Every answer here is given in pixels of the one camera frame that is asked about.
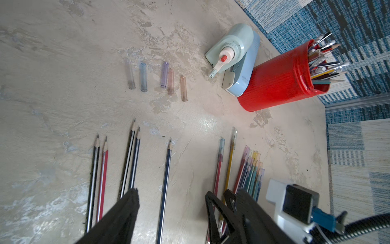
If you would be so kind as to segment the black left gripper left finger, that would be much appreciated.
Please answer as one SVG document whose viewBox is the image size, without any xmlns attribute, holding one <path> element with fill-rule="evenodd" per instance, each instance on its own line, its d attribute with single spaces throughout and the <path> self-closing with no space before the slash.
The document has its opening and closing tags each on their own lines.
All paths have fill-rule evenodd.
<svg viewBox="0 0 390 244">
<path fill-rule="evenodd" d="M 130 244 L 140 207 L 137 189 L 129 189 L 78 244 Z"/>
</svg>

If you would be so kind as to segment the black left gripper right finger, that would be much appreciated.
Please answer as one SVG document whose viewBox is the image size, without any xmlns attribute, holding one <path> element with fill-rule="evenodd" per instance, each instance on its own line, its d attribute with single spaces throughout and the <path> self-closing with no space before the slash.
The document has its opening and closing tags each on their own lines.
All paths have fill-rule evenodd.
<svg viewBox="0 0 390 244">
<path fill-rule="evenodd" d="M 224 197 L 235 200 L 229 207 L 212 192 L 205 195 L 212 244 L 293 244 L 294 241 L 278 227 L 273 219 L 254 201 L 251 195 L 240 189 L 237 194 L 226 190 Z M 218 210 L 226 222 L 228 232 L 219 236 L 214 212 Z"/>
</svg>

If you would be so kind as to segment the blue pencil orange cap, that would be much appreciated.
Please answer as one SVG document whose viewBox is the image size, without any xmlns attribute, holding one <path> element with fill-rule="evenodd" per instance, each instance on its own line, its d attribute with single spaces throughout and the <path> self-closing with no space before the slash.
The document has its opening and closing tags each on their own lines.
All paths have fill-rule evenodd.
<svg viewBox="0 0 390 244">
<path fill-rule="evenodd" d="M 160 203 L 160 211 L 159 211 L 157 236 L 156 236 L 156 243 L 157 244 L 161 244 L 162 235 L 163 235 L 165 208 L 166 208 L 168 182 L 169 182 L 169 172 L 170 172 L 170 164 L 171 164 L 171 155 L 172 155 L 172 139 L 170 138 L 169 143 L 168 143 L 168 149 L 167 149 L 164 181 L 163 181 L 163 185 L 162 185 L 163 187 L 161 190 L 161 203 Z"/>
</svg>

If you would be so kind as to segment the black striped pencil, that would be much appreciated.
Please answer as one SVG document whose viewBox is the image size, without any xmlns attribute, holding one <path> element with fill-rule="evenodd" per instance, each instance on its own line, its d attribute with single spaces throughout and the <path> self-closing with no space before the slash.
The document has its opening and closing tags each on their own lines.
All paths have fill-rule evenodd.
<svg viewBox="0 0 390 244">
<path fill-rule="evenodd" d="M 131 129 L 130 129 L 130 135 L 129 135 L 128 145 L 127 145 L 126 160 L 125 160 L 124 167 L 123 167 L 118 199 L 121 199 L 123 197 L 123 195 L 125 194 L 126 182 L 127 182 L 128 171 L 129 171 L 129 166 L 130 166 L 130 159 L 131 159 L 131 155 L 132 155 L 132 148 L 133 148 L 135 132 L 136 132 L 135 126 L 136 126 L 136 119 L 133 120 L 132 125 L 131 125 Z"/>
<path fill-rule="evenodd" d="M 87 214 L 86 214 L 86 229 L 85 233 L 88 233 L 92 228 L 93 222 L 93 208 L 95 200 L 95 188 L 96 188 L 96 179 L 98 173 L 98 164 L 99 164 L 99 154 L 100 154 L 100 136 L 96 136 L 93 146 L 92 153 L 92 165 L 91 165 L 91 174 L 90 174 L 90 186 L 88 192 L 88 203 L 87 203 Z"/>
</svg>

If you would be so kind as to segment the red striped pencil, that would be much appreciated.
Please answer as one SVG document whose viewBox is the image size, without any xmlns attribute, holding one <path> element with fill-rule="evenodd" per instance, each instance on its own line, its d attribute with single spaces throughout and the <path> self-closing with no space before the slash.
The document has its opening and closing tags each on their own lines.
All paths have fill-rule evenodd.
<svg viewBox="0 0 390 244">
<path fill-rule="evenodd" d="M 105 187 L 106 187 L 106 177 L 107 177 L 107 164 L 108 164 L 108 140 L 105 138 L 103 145 L 103 154 L 102 154 L 102 166 L 101 166 L 101 177 L 100 177 L 100 187 L 99 187 L 99 197 L 98 197 L 98 207 L 96 213 L 96 223 L 101 220 L 103 217 L 104 211 L 104 200 L 105 200 Z"/>
</svg>

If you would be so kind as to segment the red pencil blue cap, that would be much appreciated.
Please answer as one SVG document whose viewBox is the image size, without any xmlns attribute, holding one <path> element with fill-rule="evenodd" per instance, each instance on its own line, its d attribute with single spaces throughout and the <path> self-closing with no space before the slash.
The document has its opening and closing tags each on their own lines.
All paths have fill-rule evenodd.
<svg viewBox="0 0 390 244">
<path fill-rule="evenodd" d="M 215 180 L 214 180 L 214 187 L 213 187 L 213 194 L 216 197 L 218 196 L 219 179 L 220 179 L 220 173 L 221 173 L 221 165 L 223 162 L 224 146 L 225 146 L 225 139 L 223 137 L 221 137 L 219 140 L 217 166 L 216 166 Z M 211 244 L 210 217 L 211 217 L 211 215 L 208 213 L 208 228 L 207 228 L 206 244 Z"/>
</svg>

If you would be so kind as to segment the blue pencil pink cap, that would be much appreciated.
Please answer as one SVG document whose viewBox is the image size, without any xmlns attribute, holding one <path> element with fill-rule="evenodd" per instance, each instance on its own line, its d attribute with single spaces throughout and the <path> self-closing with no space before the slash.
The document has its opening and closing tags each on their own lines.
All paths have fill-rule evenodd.
<svg viewBox="0 0 390 244">
<path fill-rule="evenodd" d="M 135 186 L 136 171 L 137 171 L 137 164 L 138 164 L 139 150 L 140 150 L 140 141 L 141 141 L 140 134 L 141 134 L 140 127 L 138 127 L 138 130 L 136 133 L 133 162 L 132 162 L 132 167 L 131 167 L 129 189 L 132 189 Z"/>
</svg>

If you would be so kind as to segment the orange clear pencil cap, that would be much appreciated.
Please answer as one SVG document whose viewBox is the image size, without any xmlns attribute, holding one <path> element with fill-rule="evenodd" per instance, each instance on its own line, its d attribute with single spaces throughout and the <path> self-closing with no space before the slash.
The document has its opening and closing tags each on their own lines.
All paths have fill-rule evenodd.
<svg viewBox="0 0 390 244">
<path fill-rule="evenodd" d="M 181 99 L 183 102 L 188 101 L 186 77 L 180 76 L 180 88 L 181 88 Z"/>
</svg>

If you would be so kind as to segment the pink clear pencil cap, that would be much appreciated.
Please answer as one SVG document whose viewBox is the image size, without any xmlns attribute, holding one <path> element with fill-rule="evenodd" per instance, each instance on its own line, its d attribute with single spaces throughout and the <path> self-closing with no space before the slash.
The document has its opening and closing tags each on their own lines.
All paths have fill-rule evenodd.
<svg viewBox="0 0 390 244">
<path fill-rule="evenodd" d="M 172 96 L 174 94 L 174 71 L 169 68 L 168 70 L 168 95 Z"/>
</svg>

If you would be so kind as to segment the purple clear pencil cap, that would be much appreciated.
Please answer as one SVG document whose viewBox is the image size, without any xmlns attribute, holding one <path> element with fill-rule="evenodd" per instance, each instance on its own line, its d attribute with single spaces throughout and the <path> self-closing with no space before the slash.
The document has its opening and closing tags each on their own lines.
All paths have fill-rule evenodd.
<svg viewBox="0 0 390 244">
<path fill-rule="evenodd" d="M 169 71 L 169 63 L 163 62 L 162 69 L 161 69 L 161 77 L 160 77 L 160 87 L 161 88 L 167 88 L 168 71 Z"/>
</svg>

